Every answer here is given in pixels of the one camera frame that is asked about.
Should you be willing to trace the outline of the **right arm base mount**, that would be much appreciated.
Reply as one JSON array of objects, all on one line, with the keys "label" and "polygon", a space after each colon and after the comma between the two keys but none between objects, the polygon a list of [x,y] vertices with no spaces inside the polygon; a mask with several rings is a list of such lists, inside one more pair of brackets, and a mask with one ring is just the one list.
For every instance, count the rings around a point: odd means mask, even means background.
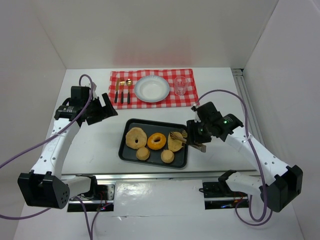
[{"label": "right arm base mount", "polygon": [[248,208],[248,196],[242,192],[234,192],[223,189],[218,182],[203,182],[199,192],[204,197],[206,210]]}]

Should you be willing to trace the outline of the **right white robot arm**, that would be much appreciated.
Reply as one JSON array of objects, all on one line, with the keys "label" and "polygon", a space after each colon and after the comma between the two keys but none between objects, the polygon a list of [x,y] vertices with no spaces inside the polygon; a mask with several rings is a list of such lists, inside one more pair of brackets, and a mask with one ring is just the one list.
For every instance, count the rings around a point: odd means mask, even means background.
[{"label": "right white robot arm", "polygon": [[279,213],[302,191],[303,171],[297,165],[289,166],[248,131],[233,114],[226,116],[212,102],[191,108],[196,118],[187,121],[187,144],[205,152],[206,143],[212,138],[222,140],[233,147],[260,172],[260,177],[241,174],[236,170],[225,172],[219,182],[223,187],[252,196],[260,196],[267,207]]}]

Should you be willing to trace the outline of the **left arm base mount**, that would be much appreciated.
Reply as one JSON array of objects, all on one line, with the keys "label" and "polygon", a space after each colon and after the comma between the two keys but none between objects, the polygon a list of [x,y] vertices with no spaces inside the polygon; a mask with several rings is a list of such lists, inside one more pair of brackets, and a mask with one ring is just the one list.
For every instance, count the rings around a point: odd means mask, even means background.
[{"label": "left arm base mount", "polygon": [[115,184],[99,184],[96,176],[88,174],[77,174],[70,179],[71,194],[68,202],[67,212],[112,212],[114,210]]}]

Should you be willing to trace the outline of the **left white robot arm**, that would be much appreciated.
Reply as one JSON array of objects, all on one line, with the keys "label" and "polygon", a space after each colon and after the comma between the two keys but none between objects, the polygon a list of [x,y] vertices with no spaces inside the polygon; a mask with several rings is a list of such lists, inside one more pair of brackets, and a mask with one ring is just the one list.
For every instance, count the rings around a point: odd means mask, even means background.
[{"label": "left white robot arm", "polygon": [[17,183],[28,206],[63,209],[69,199],[84,195],[94,198],[100,187],[97,179],[89,174],[76,174],[62,181],[62,168],[82,123],[92,125],[117,116],[106,93],[102,94],[105,105],[88,86],[72,86],[70,97],[60,105],[54,115],[49,141],[39,159],[28,173],[21,173]]}]

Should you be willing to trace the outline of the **metal tongs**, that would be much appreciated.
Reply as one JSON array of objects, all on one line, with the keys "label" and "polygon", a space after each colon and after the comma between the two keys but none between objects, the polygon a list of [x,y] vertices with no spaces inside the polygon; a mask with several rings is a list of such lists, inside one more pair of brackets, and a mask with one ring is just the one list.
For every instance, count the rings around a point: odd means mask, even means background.
[{"label": "metal tongs", "polygon": [[207,151],[207,147],[204,144],[190,144],[188,142],[188,133],[182,129],[181,131],[171,131],[170,132],[170,137],[173,140],[178,140],[182,142],[185,145],[189,145],[194,149],[197,149],[198,151],[205,153]]}]

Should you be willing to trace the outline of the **speckled bread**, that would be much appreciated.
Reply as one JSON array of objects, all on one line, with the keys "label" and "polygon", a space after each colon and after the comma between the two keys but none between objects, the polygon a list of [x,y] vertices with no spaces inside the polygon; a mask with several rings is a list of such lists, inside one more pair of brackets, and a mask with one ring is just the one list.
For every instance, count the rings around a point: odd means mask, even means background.
[{"label": "speckled bread", "polygon": [[184,143],[182,143],[179,140],[172,139],[169,133],[168,139],[167,139],[167,145],[168,145],[168,149],[175,153],[183,148]]}]

